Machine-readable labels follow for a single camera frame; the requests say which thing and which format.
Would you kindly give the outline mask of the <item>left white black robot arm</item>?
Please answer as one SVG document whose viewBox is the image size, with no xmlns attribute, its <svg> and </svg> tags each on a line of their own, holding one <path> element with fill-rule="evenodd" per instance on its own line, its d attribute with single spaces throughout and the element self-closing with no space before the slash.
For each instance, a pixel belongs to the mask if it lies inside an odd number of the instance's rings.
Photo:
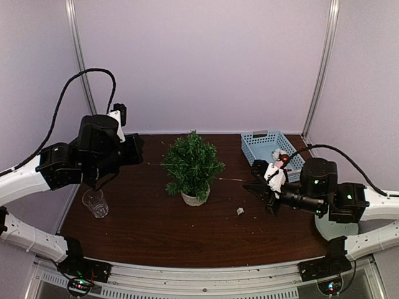
<svg viewBox="0 0 399 299">
<path fill-rule="evenodd" d="M 78 137 L 71 143 L 48 146 L 23 166 L 1 176 L 1 239 L 65 266 L 77 277 L 89 270 L 79 241 L 51 235 L 28 225 L 6 209 L 16 199 L 39 192 L 85 184 L 101 190 L 116 178 L 122 166 L 143 162 L 144 140 L 139 134 L 126 135 L 121 114 L 84 116 Z"/>
</svg>

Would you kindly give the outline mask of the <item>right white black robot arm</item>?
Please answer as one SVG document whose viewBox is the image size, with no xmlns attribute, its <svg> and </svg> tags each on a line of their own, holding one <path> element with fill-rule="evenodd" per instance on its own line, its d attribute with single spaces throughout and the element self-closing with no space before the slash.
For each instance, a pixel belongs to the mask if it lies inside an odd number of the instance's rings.
<svg viewBox="0 0 399 299">
<path fill-rule="evenodd" d="M 337 165 L 322 158 L 308 159 L 298 182 L 290 183 L 282 167 L 264 160 L 251 166 L 253 181 L 243 184 L 277 215 L 280 207 L 310 212 L 338 224 L 390 219 L 391 224 L 358 235 L 329 240 L 328 251 L 320 260 L 324 274 L 334 274 L 343 264 L 398 245 L 398 192 L 381 191 L 371 185 L 339 183 Z"/>
</svg>

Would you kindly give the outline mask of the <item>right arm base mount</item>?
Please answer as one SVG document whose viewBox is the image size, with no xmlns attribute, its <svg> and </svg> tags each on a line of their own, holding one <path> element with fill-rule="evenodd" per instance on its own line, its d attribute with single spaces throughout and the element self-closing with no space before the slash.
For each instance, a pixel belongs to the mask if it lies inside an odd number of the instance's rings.
<svg viewBox="0 0 399 299">
<path fill-rule="evenodd" d="M 332 297 L 344 291 L 342 274 L 352 270 L 352 263 L 346 257 L 323 257 L 300 262 L 298 269 L 303 282 L 316 281 L 319 292 Z"/>
</svg>

